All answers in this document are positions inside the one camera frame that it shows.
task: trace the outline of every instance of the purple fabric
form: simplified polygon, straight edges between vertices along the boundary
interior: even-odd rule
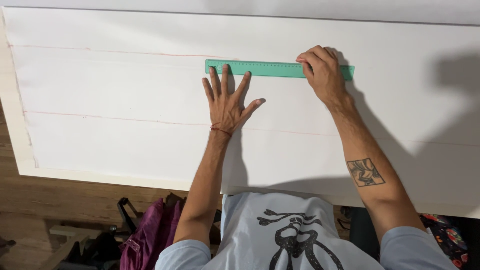
[[[150,205],[137,230],[120,245],[120,270],[152,270],[158,255],[173,243],[180,218],[180,202],[165,208],[163,198]]]

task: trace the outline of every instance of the green ruler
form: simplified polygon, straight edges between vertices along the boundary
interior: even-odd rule
[[[207,59],[205,60],[205,72],[208,73],[209,67],[214,67],[216,68],[216,71],[221,74],[223,64],[229,64],[230,73],[235,75],[243,75],[245,72],[250,71],[252,75],[256,76],[305,78],[301,64],[299,63]],[[340,66],[340,70],[346,81],[351,81],[353,79],[355,66]]]

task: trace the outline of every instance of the red string bracelet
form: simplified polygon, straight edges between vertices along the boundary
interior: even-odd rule
[[[220,122],[211,125],[211,126],[210,126],[210,129],[211,129],[211,130],[219,130],[219,131],[221,131],[221,132],[225,132],[225,133],[227,133],[230,137],[232,137],[232,134],[230,134],[230,132],[226,132],[225,130],[221,130],[219,127],[213,127],[213,126],[216,125],[216,124],[220,124]]]

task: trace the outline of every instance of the tattoo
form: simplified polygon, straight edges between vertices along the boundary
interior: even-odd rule
[[[370,158],[347,161],[347,165],[357,186],[385,183],[385,180],[378,173],[377,168]]]

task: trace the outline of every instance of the t-shirt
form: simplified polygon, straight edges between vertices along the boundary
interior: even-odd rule
[[[383,236],[380,263],[335,229],[333,206],[317,197],[242,193],[224,196],[222,241],[211,259],[197,240],[165,248],[156,270],[457,270],[435,239],[413,227]]]

